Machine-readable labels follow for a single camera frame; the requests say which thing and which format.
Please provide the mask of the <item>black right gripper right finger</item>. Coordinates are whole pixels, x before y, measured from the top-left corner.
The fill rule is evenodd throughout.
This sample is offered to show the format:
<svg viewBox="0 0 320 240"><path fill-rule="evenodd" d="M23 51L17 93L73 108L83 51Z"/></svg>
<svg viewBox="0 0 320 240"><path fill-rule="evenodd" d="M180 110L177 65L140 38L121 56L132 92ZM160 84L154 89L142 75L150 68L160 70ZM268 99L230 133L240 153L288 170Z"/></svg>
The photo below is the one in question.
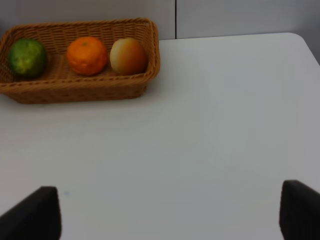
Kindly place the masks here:
<svg viewBox="0 0 320 240"><path fill-rule="evenodd" d="M320 193L298 180L282 184L279 226L285 240L320 238Z"/></svg>

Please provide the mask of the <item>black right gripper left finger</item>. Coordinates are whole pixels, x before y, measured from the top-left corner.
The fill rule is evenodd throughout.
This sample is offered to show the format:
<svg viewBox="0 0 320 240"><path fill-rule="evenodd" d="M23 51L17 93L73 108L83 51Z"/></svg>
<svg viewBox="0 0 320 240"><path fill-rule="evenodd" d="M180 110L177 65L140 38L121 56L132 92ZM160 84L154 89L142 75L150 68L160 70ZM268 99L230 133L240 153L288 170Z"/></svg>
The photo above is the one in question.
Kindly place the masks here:
<svg viewBox="0 0 320 240"><path fill-rule="evenodd" d="M59 240L62 217L58 189L42 186L0 216L2 240Z"/></svg>

